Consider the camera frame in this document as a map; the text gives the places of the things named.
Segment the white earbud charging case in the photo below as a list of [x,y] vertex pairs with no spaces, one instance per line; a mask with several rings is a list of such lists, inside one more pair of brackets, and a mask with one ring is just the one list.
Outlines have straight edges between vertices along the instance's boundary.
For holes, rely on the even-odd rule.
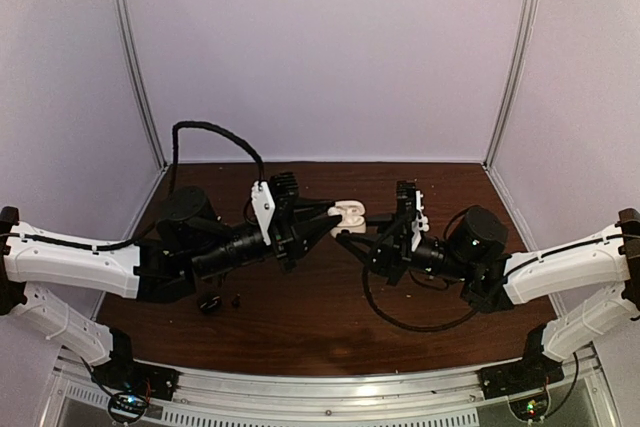
[[364,234],[366,226],[366,209],[362,202],[357,200],[337,201],[327,210],[329,216],[340,216],[340,222],[331,229],[330,235],[337,237],[340,233]]

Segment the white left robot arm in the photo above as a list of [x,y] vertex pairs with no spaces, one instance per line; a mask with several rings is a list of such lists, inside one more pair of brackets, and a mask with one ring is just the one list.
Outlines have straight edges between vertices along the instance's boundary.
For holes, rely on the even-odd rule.
[[295,267],[360,204],[304,199],[295,177],[283,173],[257,181],[249,204],[253,221],[231,226],[207,195],[184,187],[169,195],[145,234],[121,242],[60,236],[20,220],[15,207],[1,211],[1,312],[21,316],[90,366],[103,368],[123,391],[137,389],[144,371],[133,361],[128,335],[97,324],[37,282],[85,287],[150,303],[172,303],[192,294],[197,280],[275,257]]

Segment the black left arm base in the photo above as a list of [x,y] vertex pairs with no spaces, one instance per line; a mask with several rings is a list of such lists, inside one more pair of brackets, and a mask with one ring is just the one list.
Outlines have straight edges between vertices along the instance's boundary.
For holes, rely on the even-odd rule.
[[91,380],[107,395],[107,413],[120,424],[139,421],[152,399],[171,401],[179,380],[176,369],[139,362],[133,358],[131,339],[110,329],[112,348],[103,364],[85,367]]

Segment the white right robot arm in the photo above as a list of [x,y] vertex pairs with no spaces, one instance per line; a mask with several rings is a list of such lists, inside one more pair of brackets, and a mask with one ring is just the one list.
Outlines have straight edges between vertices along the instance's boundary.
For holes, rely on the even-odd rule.
[[[479,313],[510,310],[551,293],[600,285],[568,314],[530,332],[523,359],[513,366],[519,387],[535,387],[556,365],[583,345],[625,321],[639,318],[639,214],[621,212],[617,223],[583,239],[547,250],[505,253],[508,231],[490,211],[478,205],[456,214],[442,237],[430,237],[422,211],[365,217],[357,201],[329,209],[339,222],[331,234],[362,264],[361,283],[367,303],[385,322],[415,333],[445,332]],[[439,325],[402,322],[384,312],[370,289],[376,274],[391,284],[419,272],[460,282],[470,310]]]

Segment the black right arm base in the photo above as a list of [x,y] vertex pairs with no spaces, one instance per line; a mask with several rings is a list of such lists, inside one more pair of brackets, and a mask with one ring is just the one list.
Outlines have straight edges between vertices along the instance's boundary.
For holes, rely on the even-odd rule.
[[551,411],[548,387],[564,379],[562,360],[544,353],[546,325],[529,332],[519,360],[479,370],[480,386],[486,400],[509,397],[511,413],[527,423],[545,420]]

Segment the white wireless earbud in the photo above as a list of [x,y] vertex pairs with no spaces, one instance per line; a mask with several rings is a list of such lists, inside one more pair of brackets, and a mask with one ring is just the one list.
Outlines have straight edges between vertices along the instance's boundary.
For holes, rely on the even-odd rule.
[[364,219],[360,215],[344,215],[340,224],[346,226],[359,226],[363,222]]

